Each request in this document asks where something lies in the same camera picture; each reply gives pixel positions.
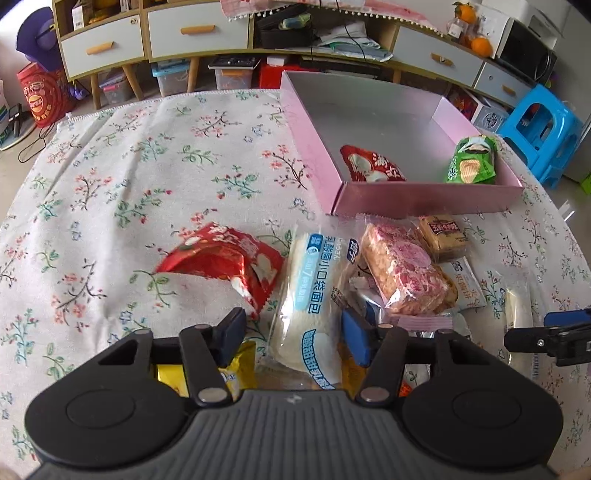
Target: blue plastic stool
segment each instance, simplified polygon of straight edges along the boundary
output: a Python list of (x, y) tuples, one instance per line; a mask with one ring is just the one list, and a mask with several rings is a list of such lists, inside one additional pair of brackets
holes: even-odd
[[(528, 124), (522, 121), (532, 105), (540, 104)], [(517, 105), (498, 135), (504, 138), (540, 183), (556, 187), (573, 156), (583, 124), (549, 90), (538, 85)]]

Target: red bag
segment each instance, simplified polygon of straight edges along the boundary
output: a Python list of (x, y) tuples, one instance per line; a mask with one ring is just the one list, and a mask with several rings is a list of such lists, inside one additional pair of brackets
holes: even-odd
[(252, 236), (210, 222), (170, 252), (156, 272), (229, 280), (260, 312), (283, 265), (281, 254)]
[(376, 152), (345, 145), (340, 153), (353, 181), (406, 181), (395, 163)]

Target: pink cardboard tray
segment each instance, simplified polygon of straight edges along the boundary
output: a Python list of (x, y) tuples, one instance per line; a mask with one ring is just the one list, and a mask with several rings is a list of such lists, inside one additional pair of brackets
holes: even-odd
[[(284, 72), (281, 104), (326, 213), (406, 218), (500, 212), (523, 191), (499, 155), (496, 185), (444, 183), (456, 144), (479, 131), (440, 95), (347, 75)], [(408, 181), (352, 181), (343, 145), (384, 155)]]

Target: microwave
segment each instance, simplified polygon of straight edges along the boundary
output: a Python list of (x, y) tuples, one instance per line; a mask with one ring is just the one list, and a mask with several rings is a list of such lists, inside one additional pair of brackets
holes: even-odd
[(493, 58), (530, 83), (544, 85), (554, 70), (557, 56), (538, 34), (503, 12), (475, 5), (480, 17), (478, 34), (487, 37)]

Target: floral tablecloth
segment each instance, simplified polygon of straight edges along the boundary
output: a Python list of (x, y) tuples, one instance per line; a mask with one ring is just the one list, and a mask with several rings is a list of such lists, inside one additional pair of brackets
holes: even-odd
[[(317, 222), (310, 171), (277, 95), (180, 95), (59, 125), (0, 229), (0, 459), (8, 466), (21, 475), (37, 466), (23, 428), (32, 398), (110, 343), (138, 328), (172, 336), (216, 324), (233, 306), (251, 310), (227, 282), (153, 273), (184, 238), (215, 220), (287, 255), (294, 225)], [(501, 266), (529, 272), (539, 322), (591, 303), (589, 268), (569, 228), (521, 161), (505, 154), (526, 185), (521, 200), (511, 211), (460, 218), (490, 305), (466, 316), (499, 355)], [(249, 324), (259, 353), (276, 306), (277, 293)], [(537, 381), (564, 410), (552, 465), (590, 463), (586, 366), (542, 358)]]

